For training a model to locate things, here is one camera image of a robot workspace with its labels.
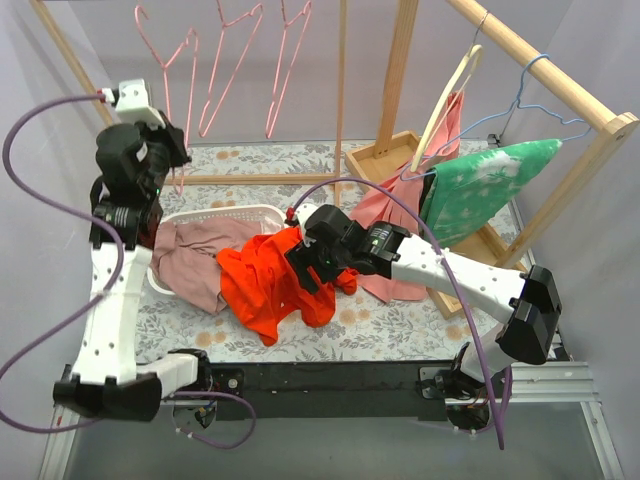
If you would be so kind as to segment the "orange t shirt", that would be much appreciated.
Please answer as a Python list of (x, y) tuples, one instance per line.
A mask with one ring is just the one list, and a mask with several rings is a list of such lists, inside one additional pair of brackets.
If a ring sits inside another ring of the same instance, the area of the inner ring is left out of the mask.
[(304, 290), (285, 254), (302, 240), (297, 227), (272, 235), (256, 235), (241, 250), (225, 248), (217, 255), (221, 294), (247, 329), (269, 347), (278, 340), (279, 323), (298, 312), (309, 327), (327, 325), (336, 310), (335, 290), (356, 293), (356, 272), (348, 269), (312, 295)]

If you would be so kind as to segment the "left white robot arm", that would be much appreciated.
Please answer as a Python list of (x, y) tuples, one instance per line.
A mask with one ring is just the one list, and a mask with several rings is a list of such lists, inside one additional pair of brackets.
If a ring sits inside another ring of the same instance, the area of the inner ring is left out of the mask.
[(91, 189), (91, 213), (115, 232), (90, 229), (92, 290), (101, 299), (53, 399), (89, 419), (150, 421), (175, 392), (200, 400), (213, 386), (202, 350), (173, 350), (145, 365), (135, 354), (142, 287), (163, 215), (159, 195), (169, 171), (190, 158), (183, 131), (168, 120), (112, 125), (98, 134), (96, 146), (101, 174)]

